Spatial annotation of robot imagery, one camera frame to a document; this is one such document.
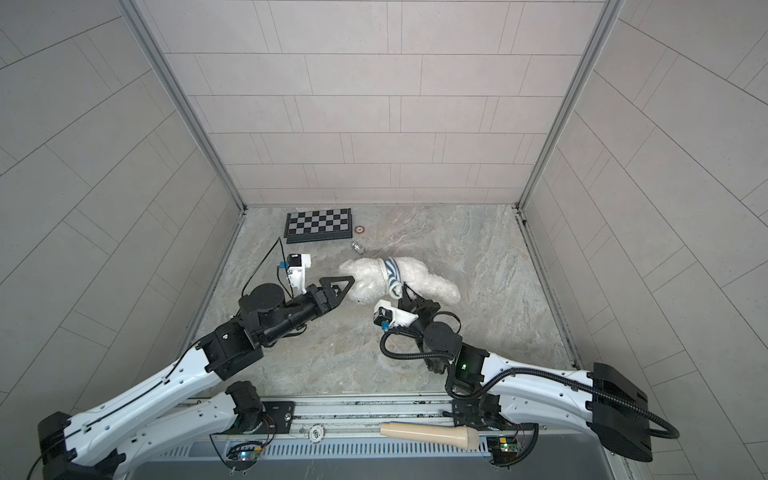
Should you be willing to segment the blue white striped shirt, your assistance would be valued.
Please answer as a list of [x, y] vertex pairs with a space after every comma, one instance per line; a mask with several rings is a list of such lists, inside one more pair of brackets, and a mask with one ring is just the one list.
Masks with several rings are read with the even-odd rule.
[[394, 299], [401, 299], [403, 295], [403, 282], [398, 263], [395, 258], [389, 257], [384, 260], [384, 267], [387, 275], [387, 291]]

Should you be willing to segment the white fluffy teddy bear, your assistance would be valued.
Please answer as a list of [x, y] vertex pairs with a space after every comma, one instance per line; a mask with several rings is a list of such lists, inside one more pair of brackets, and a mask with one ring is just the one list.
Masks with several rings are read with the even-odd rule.
[[422, 297], [449, 305], [461, 300], [455, 283], [431, 273], [424, 262], [412, 257], [347, 260], [338, 271], [354, 278], [348, 296], [363, 305], [373, 305], [384, 297], [400, 300], [406, 287]]

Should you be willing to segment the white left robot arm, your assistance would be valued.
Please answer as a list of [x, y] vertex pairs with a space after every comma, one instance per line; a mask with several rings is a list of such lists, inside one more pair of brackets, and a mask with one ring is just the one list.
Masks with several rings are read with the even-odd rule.
[[40, 455], [31, 472], [45, 479], [115, 479], [201, 435], [250, 433], [265, 425], [256, 388], [237, 381], [184, 409], [190, 397], [259, 361], [267, 347], [336, 309], [351, 276], [324, 277], [292, 299], [274, 283], [242, 296], [238, 312], [179, 359], [116, 397], [76, 415], [55, 412], [38, 425]]

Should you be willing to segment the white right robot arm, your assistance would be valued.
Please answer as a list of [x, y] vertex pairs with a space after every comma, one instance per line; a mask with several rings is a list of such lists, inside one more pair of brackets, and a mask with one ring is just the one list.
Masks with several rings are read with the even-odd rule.
[[422, 297], [397, 305], [381, 300], [374, 322], [386, 338], [415, 341], [414, 353], [382, 353], [397, 360], [422, 360], [444, 376], [452, 399], [448, 417], [457, 426], [509, 432], [497, 450], [505, 463], [522, 460], [546, 427], [573, 429], [595, 436], [614, 454], [649, 462], [653, 458], [648, 397], [614, 367], [597, 363], [590, 370], [536, 367], [465, 343], [442, 322], [439, 303]]

